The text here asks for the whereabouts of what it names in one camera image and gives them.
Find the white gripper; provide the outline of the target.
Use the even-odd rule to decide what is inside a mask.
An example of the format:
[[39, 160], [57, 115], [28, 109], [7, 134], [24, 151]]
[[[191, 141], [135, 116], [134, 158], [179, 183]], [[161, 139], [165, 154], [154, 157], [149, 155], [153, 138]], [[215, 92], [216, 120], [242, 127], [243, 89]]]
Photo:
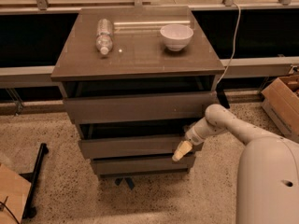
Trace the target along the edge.
[[180, 161], [188, 152], [192, 150], [192, 145], [198, 146], [205, 141], [205, 139], [202, 138], [193, 127], [190, 128], [189, 125], [183, 126], [183, 131], [186, 132], [185, 139], [187, 141], [181, 141], [178, 144], [178, 147], [172, 156], [173, 161]]

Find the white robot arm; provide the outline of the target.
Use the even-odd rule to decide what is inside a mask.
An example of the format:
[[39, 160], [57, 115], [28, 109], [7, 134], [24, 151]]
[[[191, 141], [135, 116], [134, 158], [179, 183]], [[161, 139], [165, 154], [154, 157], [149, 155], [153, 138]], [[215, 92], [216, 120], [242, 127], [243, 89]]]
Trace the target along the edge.
[[235, 224], [299, 224], [299, 145], [210, 105], [191, 125], [173, 161], [209, 136], [231, 133], [245, 146], [238, 164]]

